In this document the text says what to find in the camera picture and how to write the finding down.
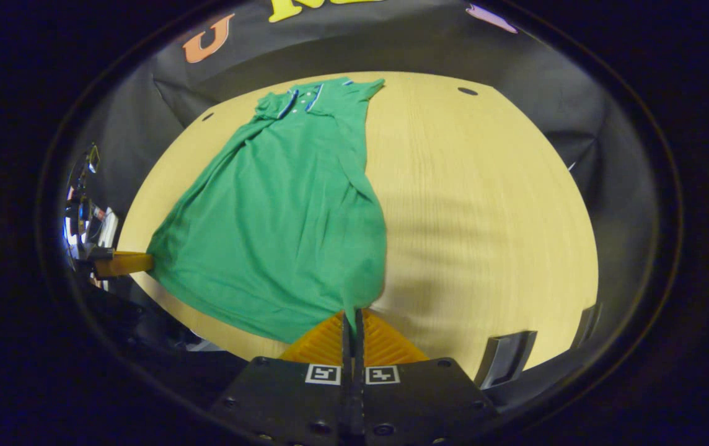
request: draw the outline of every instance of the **screw hole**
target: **screw hole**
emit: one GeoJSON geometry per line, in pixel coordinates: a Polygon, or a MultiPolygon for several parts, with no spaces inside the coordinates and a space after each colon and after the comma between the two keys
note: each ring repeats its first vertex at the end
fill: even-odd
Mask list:
{"type": "Polygon", "coordinates": [[[383,437],[384,435],[392,435],[394,433],[394,427],[390,424],[380,424],[374,427],[374,435],[379,435],[383,437]]]}
{"type": "Polygon", "coordinates": [[[330,426],[327,426],[322,422],[311,424],[310,430],[311,432],[313,432],[313,434],[317,435],[327,435],[332,431],[332,429],[330,429],[330,426]]]}

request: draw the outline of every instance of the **light wood surface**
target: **light wood surface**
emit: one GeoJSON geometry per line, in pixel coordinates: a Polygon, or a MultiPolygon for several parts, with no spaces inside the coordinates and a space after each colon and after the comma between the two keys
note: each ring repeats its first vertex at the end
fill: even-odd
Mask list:
{"type": "MultiPolygon", "coordinates": [[[[215,105],[153,167],[117,249],[145,251],[176,200],[250,119],[259,98],[338,76],[385,79],[366,119],[366,175],[382,204],[388,238],[385,290],[372,310],[426,355],[455,358],[471,378],[490,336],[538,331],[526,368],[567,350],[581,311],[596,301],[589,216],[544,135],[508,99],[474,82],[402,72],[333,74],[215,105]]],[[[199,313],[146,273],[133,279],[195,333],[244,359],[276,357],[287,347],[199,313]]]]}

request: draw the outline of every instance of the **screw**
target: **screw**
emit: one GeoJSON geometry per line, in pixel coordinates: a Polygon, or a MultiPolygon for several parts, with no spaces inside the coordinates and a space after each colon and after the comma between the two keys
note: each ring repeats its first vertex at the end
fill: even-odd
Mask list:
{"type": "Polygon", "coordinates": [[[394,427],[390,424],[380,424],[374,427],[374,435],[379,435],[383,437],[384,435],[392,435],[394,433],[394,427]]]}

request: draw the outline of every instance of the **green polo shirt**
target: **green polo shirt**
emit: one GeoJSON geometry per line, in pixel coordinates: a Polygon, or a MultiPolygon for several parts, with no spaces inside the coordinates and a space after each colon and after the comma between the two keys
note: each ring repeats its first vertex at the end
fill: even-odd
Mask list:
{"type": "Polygon", "coordinates": [[[368,307],[385,220],[366,178],[366,110],[383,79],[295,85],[258,101],[154,232],[150,274],[193,308],[293,342],[368,307]]]}

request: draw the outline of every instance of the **yellow letter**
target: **yellow letter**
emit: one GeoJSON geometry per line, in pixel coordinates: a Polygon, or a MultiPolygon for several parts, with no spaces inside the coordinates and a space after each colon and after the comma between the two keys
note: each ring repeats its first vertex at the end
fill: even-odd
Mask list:
{"type": "Polygon", "coordinates": [[[346,3],[363,3],[363,2],[382,2],[382,0],[330,0],[337,5],[346,5],[346,3]]]}
{"type": "MultiPolygon", "coordinates": [[[[311,8],[318,8],[324,4],[324,0],[297,0],[303,3],[305,6],[310,6],[311,8]]],[[[269,17],[269,21],[272,23],[280,22],[283,19],[293,17],[302,12],[301,6],[294,5],[291,0],[272,0],[272,17],[269,17]]]]}
{"type": "Polygon", "coordinates": [[[201,37],[203,37],[205,31],[195,37],[192,37],[188,42],[184,43],[184,53],[187,55],[187,62],[200,62],[206,57],[214,54],[215,51],[218,50],[223,43],[225,43],[225,40],[227,40],[227,24],[234,15],[235,14],[231,14],[224,17],[219,20],[219,22],[211,25],[211,29],[214,30],[214,42],[208,45],[208,47],[201,48],[201,37]]]}

